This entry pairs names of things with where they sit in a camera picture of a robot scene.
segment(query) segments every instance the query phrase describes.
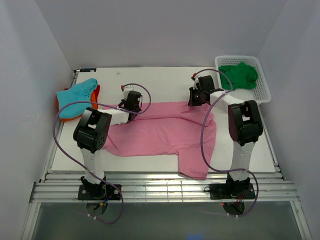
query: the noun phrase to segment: blue cloth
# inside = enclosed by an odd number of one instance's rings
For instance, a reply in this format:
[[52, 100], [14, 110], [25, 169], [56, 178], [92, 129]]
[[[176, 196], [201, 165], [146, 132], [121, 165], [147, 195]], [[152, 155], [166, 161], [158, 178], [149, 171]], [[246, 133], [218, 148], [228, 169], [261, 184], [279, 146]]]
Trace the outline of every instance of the blue cloth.
[[[60, 109], [65, 105], [77, 101], [91, 101], [91, 94], [97, 88], [98, 81], [95, 78], [75, 84], [68, 90], [56, 93]], [[77, 103], [66, 107], [61, 113], [61, 119], [72, 119], [84, 113], [87, 107], [92, 107], [90, 103]]]

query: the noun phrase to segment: robotic arm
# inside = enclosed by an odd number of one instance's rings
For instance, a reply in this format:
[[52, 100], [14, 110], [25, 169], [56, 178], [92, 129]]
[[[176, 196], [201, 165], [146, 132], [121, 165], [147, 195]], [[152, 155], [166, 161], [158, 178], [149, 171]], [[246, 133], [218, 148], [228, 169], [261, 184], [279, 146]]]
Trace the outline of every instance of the robotic arm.
[[[135, 113], [141, 111], [139, 106], [142, 97], [140, 92], [134, 91], [133, 86], [122, 89], [124, 98], [118, 105], [119, 109], [129, 110]], [[126, 124], [135, 119], [137, 115], [117, 109], [93, 109], [87, 107], [73, 133], [73, 139], [83, 155], [84, 165], [96, 176], [106, 179], [102, 169], [100, 149], [104, 146], [109, 127], [116, 124]], [[81, 177], [82, 185], [79, 188], [78, 200], [102, 199], [106, 191], [112, 191], [110, 186], [93, 177], [89, 172]], [[120, 199], [119, 193], [115, 192], [113, 198]]]
[[[194, 85], [189, 89], [189, 106], [213, 104], [224, 90], [215, 88], [211, 76], [193, 78]], [[254, 100], [243, 101], [225, 95], [215, 105], [228, 113], [229, 134], [233, 140], [232, 169], [249, 169], [255, 143], [263, 133], [258, 105]], [[211, 199], [229, 199], [244, 195], [244, 199], [254, 199], [255, 193], [247, 171], [231, 171], [226, 183], [210, 184]]]

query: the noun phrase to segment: plastic basket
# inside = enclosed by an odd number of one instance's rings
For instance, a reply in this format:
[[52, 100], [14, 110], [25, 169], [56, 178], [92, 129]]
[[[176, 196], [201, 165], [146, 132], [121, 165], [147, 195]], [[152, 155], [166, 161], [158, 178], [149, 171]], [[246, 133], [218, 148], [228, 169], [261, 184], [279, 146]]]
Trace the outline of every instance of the plastic basket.
[[[224, 65], [237, 65], [241, 62], [248, 64], [256, 70], [258, 73], [258, 79], [256, 80], [256, 87], [253, 89], [241, 89], [238, 88], [235, 91], [230, 92], [229, 94], [237, 99], [244, 101], [255, 100], [257, 104], [267, 103], [271, 100], [271, 95], [269, 87], [260, 65], [258, 58], [254, 56], [217, 56], [215, 58], [215, 67], [218, 69], [220, 66]], [[221, 86], [220, 74], [217, 73], [219, 88]]]

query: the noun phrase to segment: white platform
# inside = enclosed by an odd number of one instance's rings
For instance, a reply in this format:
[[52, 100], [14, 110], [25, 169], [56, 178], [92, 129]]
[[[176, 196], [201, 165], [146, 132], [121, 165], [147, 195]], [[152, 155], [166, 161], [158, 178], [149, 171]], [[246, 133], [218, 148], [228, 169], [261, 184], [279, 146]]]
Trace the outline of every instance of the white platform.
[[[191, 76], [204, 67], [137, 67], [137, 68], [97, 68], [96, 72], [80, 72], [77, 83], [95, 78], [100, 85], [99, 103], [118, 104], [122, 97], [121, 85], [137, 83], [145, 86], [151, 94], [153, 102], [178, 102], [189, 100], [189, 88], [193, 85]], [[211, 75], [215, 86], [218, 86], [214, 72], [203, 72], [203, 76]], [[143, 95], [146, 103], [148, 95], [143, 89], [135, 87]], [[214, 107], [216, 122], [216, 143], [211, 165], [217, 169], [228, 170], [233, 155], [233, 141], [228, 130], [228, 115]], [[79, 118], [64, 123], [59, 142], [73, 157], [83, 163], [82, 154], [73, 140], [73, 132]], [[139, 172], [139, 173], [177, 173], [178, 156], [131, 156], [119, 157], [106, 150], [100, 151], [102, 167], [106, 172]], [[83, 171], [83, 169], [66, 157], [59, 149], [56, 151], [51, 170], [54, 172]], [[265, 133], [259, 137], [250, 162], [250, 170], [255, 173], [275, 172], [274, 162]]]

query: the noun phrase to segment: white wall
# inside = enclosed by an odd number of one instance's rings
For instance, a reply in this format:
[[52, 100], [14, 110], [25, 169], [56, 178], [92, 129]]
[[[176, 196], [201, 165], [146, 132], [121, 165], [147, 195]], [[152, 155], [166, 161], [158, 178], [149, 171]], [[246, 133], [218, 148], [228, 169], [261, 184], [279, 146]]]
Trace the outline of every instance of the white wall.
[[258, 58], [272, 95], [261, 108], [275, 154], [320, 239], [320, 1], [288, 0]]
[[286, 0], [35, 0], [73, 69], [256, 56]]
[[0, 235], [19, 239], [72, 70], [34, 0], [0, 0]]

